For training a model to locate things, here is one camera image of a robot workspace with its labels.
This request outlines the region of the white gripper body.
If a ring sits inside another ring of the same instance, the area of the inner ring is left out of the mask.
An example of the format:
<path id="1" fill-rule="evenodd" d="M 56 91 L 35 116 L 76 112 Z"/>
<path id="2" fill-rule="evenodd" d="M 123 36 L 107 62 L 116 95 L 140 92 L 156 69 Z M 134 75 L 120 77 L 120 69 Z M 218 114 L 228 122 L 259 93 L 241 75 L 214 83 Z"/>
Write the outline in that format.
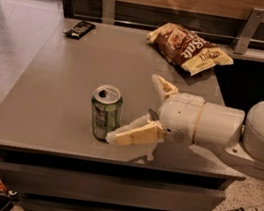
<path id="1" fill-rule="evenodd" d="M 165 139 L 186 146 L 192 145 L 196 121 L 204 103 L 202 97 L 185 93 L 171 95 L 164 100 L 158 117 Z"/>

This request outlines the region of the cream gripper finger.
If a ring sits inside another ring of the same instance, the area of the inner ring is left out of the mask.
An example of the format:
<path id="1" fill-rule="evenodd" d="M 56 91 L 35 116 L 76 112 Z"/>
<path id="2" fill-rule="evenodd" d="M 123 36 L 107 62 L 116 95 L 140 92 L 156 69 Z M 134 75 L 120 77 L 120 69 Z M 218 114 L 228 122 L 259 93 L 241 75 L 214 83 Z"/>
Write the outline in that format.
<path id="1" fill-rule="evenodd" d="M 154 74 L 152 76 L 152 84 L 159 96 L 161 103 L 164 102 L 171 95 L 177 95 L 179 93 L 178 88 L 165 80 L 163 77 Z"/>
<path id="2" fill-rule="evenodd" d="M 163 126 L 159 121 L 154 121 L 149 114 L 142 115 L 106 135 L 107 143 L 117 146 L 156 144 L 162 142 L 164 138 Z"/>

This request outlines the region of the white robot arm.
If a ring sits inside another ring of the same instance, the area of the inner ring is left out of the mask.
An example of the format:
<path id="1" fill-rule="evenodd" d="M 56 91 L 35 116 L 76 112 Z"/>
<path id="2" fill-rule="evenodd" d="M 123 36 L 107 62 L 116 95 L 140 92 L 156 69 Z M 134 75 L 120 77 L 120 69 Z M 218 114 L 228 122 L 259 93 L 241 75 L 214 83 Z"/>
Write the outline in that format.
<path id="1" fill-rule="evenodd" d="M 110 131 L 108 143 L 131 146 L 169 140 L 186 147 L 198 145 L 230 168 L 264 179 L 264 101 L 245 112 L 180 93 L 157 74 L 152 82 L 160 97 L 159 111 Z"/>

